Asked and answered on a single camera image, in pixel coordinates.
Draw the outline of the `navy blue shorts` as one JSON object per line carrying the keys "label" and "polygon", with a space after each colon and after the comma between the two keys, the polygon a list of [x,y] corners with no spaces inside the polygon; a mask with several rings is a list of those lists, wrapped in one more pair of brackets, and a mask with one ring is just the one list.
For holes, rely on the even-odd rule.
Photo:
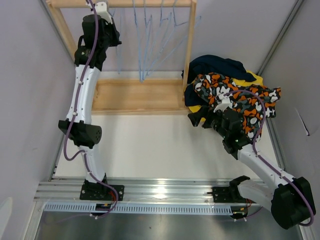
{"label": "navy blue shorts", "polygon": [[189,80],[195,79],[198,75],[208,75],[210,73],[239,80],[246,79],[248,82],[254,81],[254,79],[250,79],[247,70],[240,61],[207,54],[199,56],[189,63],[187,86],[191,83]]}

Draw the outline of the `blue wire hanger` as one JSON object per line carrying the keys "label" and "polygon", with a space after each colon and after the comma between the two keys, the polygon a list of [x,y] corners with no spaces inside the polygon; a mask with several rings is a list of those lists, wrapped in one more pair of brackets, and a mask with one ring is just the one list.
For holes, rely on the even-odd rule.
{"label": "blue wire hanger", "polygon": [[[160,67],[164,61],[170,57],[174,52],[174,48],[167,55],[163,56],[166,46],[172,39],[173,34],[176,31],[176,14],[175,14],[175,4],[169,4],[171,10],[168,11],[167,15],[164,15],[163,8],[165,7],[165,1],[162,0],[159,4],[156,4],[156,8],[160,9],[159,13],[147,14],[147,2],[146,2],[146,14],[147,19],[152,15],[152,27],[150,33],[149,49],[147,55],[147,64],[145,70],[145,80],[149,77],[156,68]],[[144,33],[140,33],[140,48],[141,48],[141,70],[143,65],[144,49],[145,49],[145,27]]]}
{"label": "blue wire hanger", "polygon": [[[115,20],[118,18],[119,25],[116,23],[116,27],[119,31],[119,34],[122,32],[122,26],[123,26],[123,11],[117,10],[116,8],[113,9],[111,12],[111,16]],[[122,71],[122,47],[121,45],[118,45],[115,47],[115,54],[116,54],[116,67],[117,67],[117,73],[120,74]]]}
{"label": "blue wire hanger", "polygon": [[144,77],[142,72],[140,29],[138,24],[135,0],[132,0],[132,6],[133,6],[133,14],[134,14],[134,24],[135,24],[136,34],[137,34],[138,74],[139,74],[139,81],[142,83],[144,81]]}
{"label": "blue wire hanger", "polygon": [[146,75],[146,68],[147,68],[147,61],[148,61],[148,51],[149,51],[149,43],[151,37],[151,29],[153,25],[153,15],[151,14],[149,18],[147,18],[147,1],[143,1],[143,13],[144,13],[144,26],[145,26],[145,46],[143,51],[143,62],[142,62],[142,70],[141,70],[141,78],[140,82],[143,83],[145,81]]}
{"label": "blue wire hanger", "polygon": [[[165,0],[165,7],[163,8],[163,14],[166,16],[171,10],[169,4],[172,4],[174,0]],[[163,56],[170,53],[172,49],[174,52],[164,61],[164,63],[157,67],[154,72],[160,71],[171,71],[173,68],[179,64],[184,63],[184,57],[187,57],[192,51],[192,44],[189,42],[193,41],[193,30],[197,24],[201,21],[200,16],[196,16],[197,1],[195,0],[176,0],[175,4],[175,20],[176,29],[173,37],[169,41],[168,45],[163,52]],[[155,10],[148,10],[147,14],[159,14]],[[138,23],[140,33],[144,33],[145,25],[144,23]]]}

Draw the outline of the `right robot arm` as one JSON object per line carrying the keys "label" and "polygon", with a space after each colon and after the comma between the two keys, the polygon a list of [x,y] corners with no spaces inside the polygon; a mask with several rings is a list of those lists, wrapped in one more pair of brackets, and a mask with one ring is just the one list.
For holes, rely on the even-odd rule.
{"label": "right robot arm", "polygon": [[225,151],[249,167],[265,186],[241,176],[230,183],[228,196],[234,202],[249,199],[271,212],[274,220],[283,229],[295,225],[308,227],[313,224],[316,207],[311,185],[304,177],[296,178],[271,163],[254,146],[242,130],[244,118],[240,113],[226,109],[215,111],[202,106],[188,115],[191,124],[214,129],[222,138]]}

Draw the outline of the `patterned camouflage shorts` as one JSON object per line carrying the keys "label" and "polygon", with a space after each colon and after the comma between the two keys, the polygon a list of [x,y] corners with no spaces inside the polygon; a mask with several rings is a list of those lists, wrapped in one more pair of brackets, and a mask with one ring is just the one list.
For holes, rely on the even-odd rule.
{"label": "patterned camouflage shorts", "polygon": [[238,85],[231,77],[215,72],[198,74],[191,83],[191,89],[213,109],[228,99],[227,107],[241,114],[241,131],[250,140],[261,137],[260,126],[264,118],[276,117],[276,102],[282,94],[280,87],[268,88],[252,83]]}

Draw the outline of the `yellow shorts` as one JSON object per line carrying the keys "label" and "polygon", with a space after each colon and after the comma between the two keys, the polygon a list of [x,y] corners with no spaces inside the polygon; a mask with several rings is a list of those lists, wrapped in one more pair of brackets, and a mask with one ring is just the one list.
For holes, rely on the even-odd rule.
{"label": "yellow shorts", "polygon": [[[241,86],[241,87],[249,87],[251,85],[263,85],[262,77],[254,74],[249,70],[247,71],[247,75],[250,77],[251,80],[254,79],[254,81],[247,81],[246,79],[237,79],[229,76],[226,76],[226,78],[228,78],[232,84]],[[207,102],[203,100],[201,97],[199,97],[194,90],[194,82],[196,78],[197,76],[195,77],[195,79],[188,80],[190,84],[186,87],[184,91],[184,104],[192,112],[196,112],[197,110],[200,109],[201,106],[207,104]]]}

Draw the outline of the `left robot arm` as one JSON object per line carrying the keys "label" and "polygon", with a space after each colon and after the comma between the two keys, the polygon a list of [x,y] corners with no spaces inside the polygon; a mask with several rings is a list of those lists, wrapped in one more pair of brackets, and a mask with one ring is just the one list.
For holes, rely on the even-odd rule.
{"label": "left robot arm", "polygon": [[92,105],[98,78],[109,47],[121,44],[120,34],[113,18],[101,13],[86,15],[82,20],[83,34],[79,37],[74,53],[75,84],[69,111],[58,128],[65,140],[71,140],[82,156],[86,176],[82,194],[92,194],[97,200],[108,196],[106,172],[99,156],[102,128],[92,124]]}

